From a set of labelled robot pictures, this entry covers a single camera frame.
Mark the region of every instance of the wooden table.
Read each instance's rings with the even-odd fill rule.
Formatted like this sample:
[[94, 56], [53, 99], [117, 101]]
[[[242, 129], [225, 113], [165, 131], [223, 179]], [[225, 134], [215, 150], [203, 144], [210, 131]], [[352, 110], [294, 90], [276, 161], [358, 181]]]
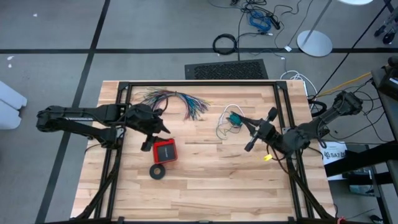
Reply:
[[[105, 81], [98, 105], [114, 103], [117, 81]], [[295, 123], [309, 122], [312, 118], [301, 81], [287, 81]], [[227, 140], [216, 137], [215, 129], [220, 114], [231, 104], [239, 105], [249, 118], [263, 118], [275, 106], [274, 92], [268, 86], [169, 86], [210, 101], [209, 110], [198, 121], [183, 120], [185, 105], [171, 98], [162, 115], [174, 138], [178, 160], [165, 164], [167, 173], [162, 180], [149, 176], [154, 163], [151, 152], [141, 152], [145, 136], [128, 129], [123, 146], [113, 219], [126, 220], [213, 220], [213, 221], [276, 221], [294, 215], [294, 206], [288, 175], [276, 161], [265, 162], [266, 144], [258, 141], [251, 152], [244, 146], [250, 140], [249, 132], [228, 133]], [[146, 86], [133, 88], [132, 104], [141, 102]], [[284, 118], [287, 120], [285, 104]], [[280, 131], [278, 119], [273, 124]], [[89, 146], [96, 144], [90, 141]], [[317, 143], [312, 147], [319, 149]], [[85, 156], [71, 217], [81, 213], [91, 201], [100, 184], [105, 150], [91, 148]], [[303, 162], [310, 190], [318, 201], [334, 216], [335, 209], [321, 155], [304, 150]], [[299, 191], [303, 215], [305, 205]], [[106, 209], [108, 194], [104, 197]]]

